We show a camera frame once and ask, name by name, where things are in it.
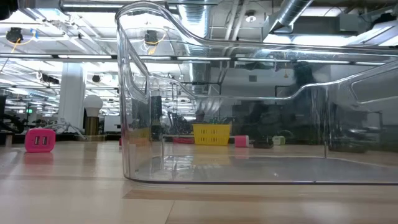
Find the wooden floor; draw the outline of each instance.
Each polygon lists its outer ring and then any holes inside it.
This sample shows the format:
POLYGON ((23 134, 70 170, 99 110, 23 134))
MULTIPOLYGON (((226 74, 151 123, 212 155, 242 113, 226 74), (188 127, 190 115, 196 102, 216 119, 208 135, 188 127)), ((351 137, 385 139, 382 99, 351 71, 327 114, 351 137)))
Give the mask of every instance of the wooden floor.
MULTIPOLYGON (((365 155, 340 156, 398 161, 365 155)), ((149 185, 126 180, 121 163, 116 141, 0 148, 0 223, 398 223, 395 186, 149 185)))

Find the yellow crate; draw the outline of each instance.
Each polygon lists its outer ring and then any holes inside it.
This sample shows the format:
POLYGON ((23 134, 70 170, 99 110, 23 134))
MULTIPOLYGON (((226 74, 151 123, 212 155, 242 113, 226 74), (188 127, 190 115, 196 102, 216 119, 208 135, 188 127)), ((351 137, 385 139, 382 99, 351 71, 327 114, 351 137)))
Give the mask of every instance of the yellow crate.
POLYGON ((230 131, 230 124, 193 124, 193 136, 197 145, 226 146, 230 131))

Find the transparent plastic container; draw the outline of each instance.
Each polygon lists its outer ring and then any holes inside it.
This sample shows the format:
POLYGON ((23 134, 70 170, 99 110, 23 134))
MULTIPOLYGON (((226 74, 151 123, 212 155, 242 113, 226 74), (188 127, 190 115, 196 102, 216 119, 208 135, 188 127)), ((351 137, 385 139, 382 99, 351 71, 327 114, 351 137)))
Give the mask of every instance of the transparent plastic container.
POLYGON ((398 51, 208 40, 176 17, 151 2, 116 14, 126 178, 398 183, 398 51), (229 144, 173 141, 193 124, 230 124, 229 144))

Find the pink box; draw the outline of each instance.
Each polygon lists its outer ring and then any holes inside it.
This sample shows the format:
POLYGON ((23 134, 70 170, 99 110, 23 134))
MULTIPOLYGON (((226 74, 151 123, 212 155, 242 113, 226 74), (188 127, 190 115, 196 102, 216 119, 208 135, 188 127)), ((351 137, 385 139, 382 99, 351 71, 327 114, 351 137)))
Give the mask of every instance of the pink box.
POLYGON ((235 147, 248 147, 249 136, 235 136, 235 147))
POLYGON ((44 128, 32 128, 25 136, 27 152, 51 152, 55 146, 55 131, 44 128))

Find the white column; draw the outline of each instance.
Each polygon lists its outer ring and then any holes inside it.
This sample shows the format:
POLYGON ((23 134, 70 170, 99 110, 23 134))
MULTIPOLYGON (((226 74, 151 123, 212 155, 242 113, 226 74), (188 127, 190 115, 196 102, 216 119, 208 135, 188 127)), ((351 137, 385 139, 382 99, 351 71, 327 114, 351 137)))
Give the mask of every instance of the white column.
POLYGON ((65 118, 77 128, 83 128, 83 100, 86 91, 86 73, 83 63, 63 63, 58 121, 65 118))
POLYGON ((29 107, 29 109, 32 110, 32 112, 29 114, 28 124, 33 125, 33 121, 37 120, 37 107, 29 107))

